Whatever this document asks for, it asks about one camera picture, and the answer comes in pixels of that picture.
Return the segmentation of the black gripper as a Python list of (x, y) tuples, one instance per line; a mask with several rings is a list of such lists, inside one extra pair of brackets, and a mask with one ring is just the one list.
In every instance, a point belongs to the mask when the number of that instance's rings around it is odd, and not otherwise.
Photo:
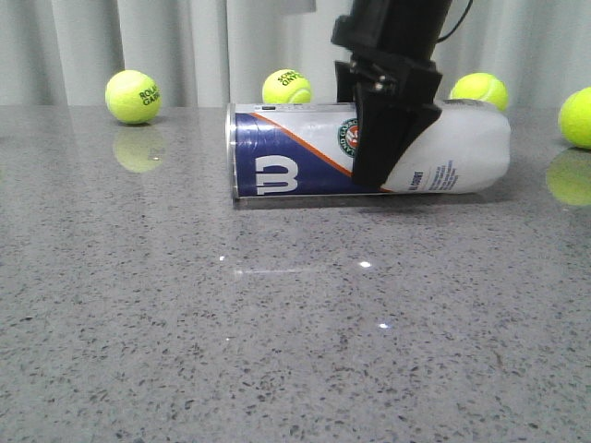
[(443, 15), (336, 19), (332, 43), (351, 52), (349, 61), (335, 61), (334, 67), (336, 101), (354, 102), (355, 90), (355, 184), (383, 186), (410, 145), (440, 117), (434, 94), (441, 73), (431, 57), (443, 23)]

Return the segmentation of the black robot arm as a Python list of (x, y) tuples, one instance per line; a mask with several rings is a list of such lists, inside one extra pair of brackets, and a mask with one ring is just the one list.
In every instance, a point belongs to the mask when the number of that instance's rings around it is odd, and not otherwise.
[(338, 102), (356, 107), (358, 145), (352, 180), (384, 185), (410, 145), (441, 114), (441, 81), (431, 56), (448, 1), (355, 1), (336, 19), (332, 43), (350, 51), (335, 64)]

